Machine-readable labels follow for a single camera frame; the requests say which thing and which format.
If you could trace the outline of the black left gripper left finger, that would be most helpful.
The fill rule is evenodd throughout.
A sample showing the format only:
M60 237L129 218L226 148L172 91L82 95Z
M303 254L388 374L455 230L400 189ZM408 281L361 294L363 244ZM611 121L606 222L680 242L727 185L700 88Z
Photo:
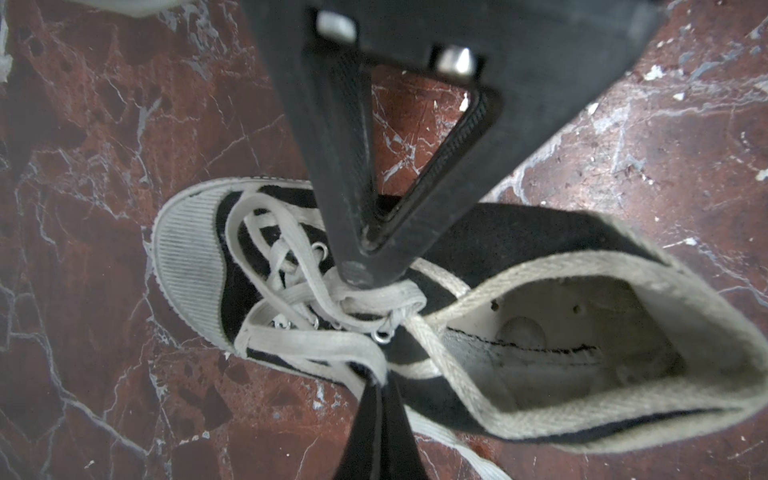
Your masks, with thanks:
M335 480L376 480L382 473L383 396L369 380L360 399Z

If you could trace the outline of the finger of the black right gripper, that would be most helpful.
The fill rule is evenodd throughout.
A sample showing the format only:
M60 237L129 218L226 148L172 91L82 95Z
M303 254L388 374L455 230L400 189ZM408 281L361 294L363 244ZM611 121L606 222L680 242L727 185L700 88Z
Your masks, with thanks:
M246 1L341 277L408 265L628 73L658 1Z

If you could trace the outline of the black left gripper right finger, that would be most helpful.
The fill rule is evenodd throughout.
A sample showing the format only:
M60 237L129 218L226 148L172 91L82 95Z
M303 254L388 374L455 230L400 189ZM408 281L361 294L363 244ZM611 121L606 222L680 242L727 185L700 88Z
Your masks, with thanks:
M427 480L411 425L391 375L381 388L380 478L391 480Z

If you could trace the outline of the black white canvas sneaker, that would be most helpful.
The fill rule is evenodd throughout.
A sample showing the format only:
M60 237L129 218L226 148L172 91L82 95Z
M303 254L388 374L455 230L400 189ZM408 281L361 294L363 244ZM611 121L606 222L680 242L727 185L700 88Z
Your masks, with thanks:
M225 240L247 191L296 209L309 241L324 247L321 272L340 275L308 183L226 178L192 186L159 211L160 289L214 346L344 385L326 363L236 352L245 316L262 299ZM436 360L438 376L395 381L407 408L449 430L614 453L705 435L766 406L764 334L676 258L606 215L481 203L394 283L405 280L426 298L418 314L427 329L413 336L401 326L382 350L390 364Z

